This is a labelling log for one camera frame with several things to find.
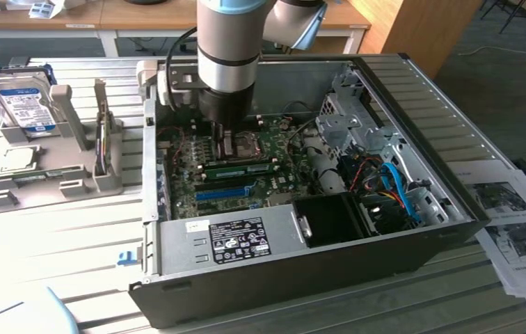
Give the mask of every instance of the black cable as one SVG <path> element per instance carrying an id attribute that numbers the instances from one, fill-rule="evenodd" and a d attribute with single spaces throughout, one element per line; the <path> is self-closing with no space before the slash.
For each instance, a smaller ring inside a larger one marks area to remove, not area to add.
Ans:
<path id="1" fill-rule="evenodd" d="M 165 48 L 165 45 L 167 44 L 167 42 L 169 42 L 169 37 L 165 37 L 165 41 L 162 42 L 161 49 L 158 49 L 158 51 L 154 53 L 155 56 L 161 53 L 161 51 Z"/>
<path id="2" fill-rule="evenodd" d="M 146 47 L 142 45 L 142 43 L 139 43 L 134 37 L 127 37 L 127 39 L 134 42 L 134 44 L 141 48 L 139 50 L 135 51 L 146 51 Z"/>
<path id="3" fill-rule="evenodd" d="M 309 150 L 310 148 L 313 148 L 313 151 L 315 151 L 317 154 L 323 154 L 323 151 L 319 150 L 318 148 L 313 147 L 313 146 L 306 146 L 306 147 L 303 147 L 303 148 L 302 148 L 302 152 L 306 153 L 307 150 Z"/>
<path id="4" fill-rule="evenodd" d="M 186 33 L 183 33 L 179 37 L 179 39 L 174 42 L 173 46 L 169 49 L 169 54 L 167 54 L 167 98 L 169 98 L 169 104 L 170 104 L 170 108 L 173 109 L 173 111 L 179 111 L 179 107 L 177 106 L 177 103 L 174 101 L 174 96 L 173 96 L 173 85 L 170 84 L 170 77 L 171 77 L 171 66 L 170 63 L 173 62 L 173 51 L 175 49 L 175 47 L 178 47 L 182 43 L 182 41 L 194 33 L 198 32 L 198 28 L 194 27 L 193 29 L 190 29 Z"/>
<path id="5" fill-rule="evenodd" d="M 337 170 L 335 168 L 327 168 L 323 172 L 321 172 L 319 177 L 318 177 L 317 179 L 321 180 L 321 178 L 323 177 L 323 175 L 325 175 L 327 172 L 334 172 L 335 174 L 339 175 L 339 172 L 338 172 L 338 170 Z"/>
<path id="6" fill-rule="evenodd" d="M 311 118 L 310 120 L 307 120 L 305 122 L 305 124 L 297 129 L 297 131 L 294 131 L 294 134 L 289 137 L 289 140 L 286 141 L 286 155 L 289 156 L 289 160 L 290 160 L 290 164 L 297 167 L 297 165 L 294 164 L 294 159 L 293 159 L 293 155 L 290 154 L 290 141 L 294 139 L 294 137 L 297 136 L 297 134 L 305 130 L 305 128 L 309 126 L 309 124 L 311 124 L 315 121 L 315 118 Z"/>
<path id="7" fill-rule="evenodd" d="M 289 103 L 286 103 L 286 106 L 283 106 L 283 109 L 282 109 L 282 115 L 286 115 L 286 112 L 289 111 L 290 107 L 297 104 L 301 104 L 311 113 L 315 112 L 314 107 L 311 107 L 306 102 L 297 100 L 297 101 L 290 101 Z"/>

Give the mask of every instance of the power supply label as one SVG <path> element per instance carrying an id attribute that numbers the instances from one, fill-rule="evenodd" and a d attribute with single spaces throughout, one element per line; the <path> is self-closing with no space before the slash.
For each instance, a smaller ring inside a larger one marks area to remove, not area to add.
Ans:
<path id="1" fill-rule="evenodd" d="M 271 254 L 262 217 L 211 224 L 210 236 L 218 264 Z"/>

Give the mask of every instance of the barcode sticker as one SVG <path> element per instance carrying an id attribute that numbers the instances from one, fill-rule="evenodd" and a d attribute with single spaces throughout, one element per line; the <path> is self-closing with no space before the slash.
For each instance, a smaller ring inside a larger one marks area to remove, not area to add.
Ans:
<path id="1" fill-rule="evenodd" d="M 66 24 L 66 28 L 85 29 L 85 28 L 97 28 L 97 26 L 94 24 Z"/>

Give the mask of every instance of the blue pcie slot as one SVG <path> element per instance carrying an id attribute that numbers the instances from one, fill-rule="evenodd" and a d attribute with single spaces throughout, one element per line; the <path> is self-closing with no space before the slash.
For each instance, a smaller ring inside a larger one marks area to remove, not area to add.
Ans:
<path id="1" fill-rule="evenodd" d="M 218 200 L 221 198 L 230 198 L 230 197 L 247 197 L 249 194 L 250 194 L 250 188 L 246 186 L 238 189 L 225 189 L 206 193 L 197 193 L 195 200 Z"/>

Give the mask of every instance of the wooden cabinet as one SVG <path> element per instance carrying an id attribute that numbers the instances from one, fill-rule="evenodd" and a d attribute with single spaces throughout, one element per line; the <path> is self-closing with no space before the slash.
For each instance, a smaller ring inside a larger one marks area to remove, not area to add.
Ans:
<path id="1" fill-rule="evenodd" d="M 435 77 L 482 0 L 350 0 L 371 22 L 361 54 L 405 52 Z"/>

